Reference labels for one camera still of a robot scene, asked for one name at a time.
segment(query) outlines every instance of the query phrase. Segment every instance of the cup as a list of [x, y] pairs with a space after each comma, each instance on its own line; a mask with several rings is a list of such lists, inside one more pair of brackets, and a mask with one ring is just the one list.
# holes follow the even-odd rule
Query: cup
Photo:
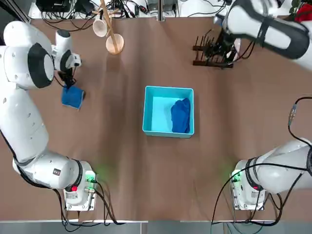
[[97, 15], [92, 25], [94, 33], [98, 37], [104, 37], [107, 34], [107, 24], [103, 15]]

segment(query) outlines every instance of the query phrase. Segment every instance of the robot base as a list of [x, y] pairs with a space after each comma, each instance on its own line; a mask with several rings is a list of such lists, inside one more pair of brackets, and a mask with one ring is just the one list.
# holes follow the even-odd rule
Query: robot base
[[96, 206], [96, 194], [94, 189], [97, 175], [92, 171], [89, 163], [80, 161], [82, 165], [82, 179], [74, 192], [67, 192], [64, 190], [64, 199], [66, 210], [68, 211], [93, 211]]
[[[230, 176], [234, 175], [239, 171], [240, 170], [234, 170]], [[238, 174], [238, 176], [235, 176], [234, 179], [232, 179], [232, 181], [230, 182], [233, 208], [235, 210], [254, 211], [259, 191], [252, 188], [249, 184], [246, 184], [246, 181], [244, 180], [244, 175], [245, 173], [241, 172], [240, 174]], [[260, 191], [257, 210], [260, 210], [260, 208], [261, 210], [264, 210], [264, 195], [265, 191]]]

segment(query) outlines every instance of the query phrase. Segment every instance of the blue box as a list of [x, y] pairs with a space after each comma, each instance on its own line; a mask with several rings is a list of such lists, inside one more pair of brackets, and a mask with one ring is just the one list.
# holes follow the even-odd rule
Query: blue box
[[[172, 132], [171, 107], [178, 100], [191, 103], [190, 132]], [[194, 91], [189, 88], [146, 86], [143, 126], [148, 136], [190, 138], [194, 134]]]

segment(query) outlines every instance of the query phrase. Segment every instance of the blue cloth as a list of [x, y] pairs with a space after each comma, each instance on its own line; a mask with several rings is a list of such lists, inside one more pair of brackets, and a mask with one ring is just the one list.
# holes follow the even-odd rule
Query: blue cloth
[[64, 87], [62, 92], [63, 105], [80, 109], [83, 100], [83, 93], [84, 91], [82, 89], [75, 86], [71, 86], [69, 89]]
[[171, 107], [172, 131], [174, 133], [190, 132], [191, 104], [188, 98], [178, 100]]

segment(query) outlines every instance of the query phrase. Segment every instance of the brown table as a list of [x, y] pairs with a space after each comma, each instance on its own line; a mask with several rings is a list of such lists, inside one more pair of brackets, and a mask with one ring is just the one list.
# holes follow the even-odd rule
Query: brown table
[[[41, 20], [33, 24], [55, 42], [54, 29]], [[70, 22], [58, 26], [73, 29]], [[192, 66], [192, 45], [212, 27], [209, 18], [115, 20], [114, 26], [125, 39], [118, 56], [108, 54], [105, 39], [92, 28], [72, 33], [74, 52], [83, 59], [75, 74], [77, 86], [86, 91], [80, 111], [62, 106], [56, 82], [30, 92], [48, 129], [49, 148], [90, 162], [107, 182], [119, 220], [209, 220], [223, 182], [240, 159], [292, 139], [288, 114], [296, 98], [311, 92], [311, 73], [259, 47], [233, 69]], [[194, 89], [193, 137], [143, 133], [146, 85]], [[298, 136], [310, 139], [311, 107], [312, 102], [303, 101], [292, 125]], [[59, 220], [54, 192], [22, 181], [2, 139], [0, 154], [0, 220]], [[230, 201], [228, 189], [225, 195]], [[293, 192], [282, 219], [311, 221], [311, 195]], [[95, 212], [81, 214], [81, 219], [90, 217], [103, 219], [100, 200]], [[274, 217], [268, 205], [255, 218]], [[224, 196], [215, 219], [233, 219]]]

